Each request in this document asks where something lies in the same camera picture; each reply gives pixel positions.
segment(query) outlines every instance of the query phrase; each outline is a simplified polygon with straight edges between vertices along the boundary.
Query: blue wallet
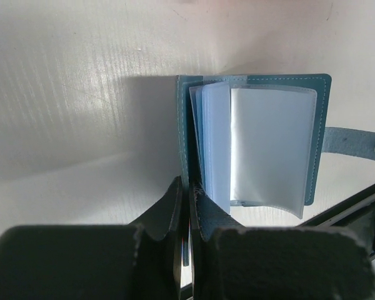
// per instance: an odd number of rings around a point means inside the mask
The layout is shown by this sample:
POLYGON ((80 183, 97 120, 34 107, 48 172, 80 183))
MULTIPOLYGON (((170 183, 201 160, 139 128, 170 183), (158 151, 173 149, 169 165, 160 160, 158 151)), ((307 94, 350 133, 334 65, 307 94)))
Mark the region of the blue wallet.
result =
POLYGON ((301 218, 314 202, 321 152, 375 160, 375 132, 325 128, 327 74, 178 76, 182 182, 230 206, 301 218))

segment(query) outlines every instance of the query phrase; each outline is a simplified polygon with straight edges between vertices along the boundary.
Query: wallet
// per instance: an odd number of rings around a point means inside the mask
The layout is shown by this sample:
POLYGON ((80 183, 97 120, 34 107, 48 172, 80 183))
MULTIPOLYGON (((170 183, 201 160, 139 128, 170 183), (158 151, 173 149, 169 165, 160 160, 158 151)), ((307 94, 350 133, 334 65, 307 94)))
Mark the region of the wallet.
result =
POLYGON ((321 152, 375 160, 375 132, 325 127, 327 74, 178 76, 182 184, 228 214, 270 206, 303 216, 321 152))

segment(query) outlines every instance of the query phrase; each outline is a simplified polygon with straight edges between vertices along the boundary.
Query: white table surface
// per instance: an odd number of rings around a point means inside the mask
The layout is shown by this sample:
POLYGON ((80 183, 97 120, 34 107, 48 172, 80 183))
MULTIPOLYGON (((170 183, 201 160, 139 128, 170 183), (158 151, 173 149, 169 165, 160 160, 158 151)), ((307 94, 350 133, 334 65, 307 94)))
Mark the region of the white table surface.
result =
MULTIPOLYGON (((248 73, 328 73, 327 126, 375 131, 375 0, 0 1, 0 234, 132 221, 181 173, 159 76, 248 73)), ((375 162, 323 154, 303 220, 373 183, 375 162)))

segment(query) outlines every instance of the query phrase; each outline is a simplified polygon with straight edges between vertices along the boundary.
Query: card holder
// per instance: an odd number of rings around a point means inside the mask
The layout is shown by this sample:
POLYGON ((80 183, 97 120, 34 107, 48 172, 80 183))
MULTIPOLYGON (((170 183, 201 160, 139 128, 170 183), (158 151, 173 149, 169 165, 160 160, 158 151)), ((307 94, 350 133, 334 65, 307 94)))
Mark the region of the card holder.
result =
POLYGON ((353 145, 353 129, 327 128, 324 141, 330 88, 327 74, 178 76, 185 190, 189 180, 202 182, 227 213, 272 206, 301 218, 314 201, 322 151, 375 159, 373 132, 361 131, 366 147, 353 145), (352 143, 336 146, 344 135, 352 143))

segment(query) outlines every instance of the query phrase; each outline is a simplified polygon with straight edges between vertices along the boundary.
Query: wallet strap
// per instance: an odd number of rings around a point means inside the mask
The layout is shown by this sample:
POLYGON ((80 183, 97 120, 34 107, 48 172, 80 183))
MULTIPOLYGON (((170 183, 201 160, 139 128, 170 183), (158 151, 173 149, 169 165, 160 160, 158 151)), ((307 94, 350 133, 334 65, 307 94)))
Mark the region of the wallet strap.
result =
POLYGON ((375 132, 326 127, 322 151, 375 161, 375 132))

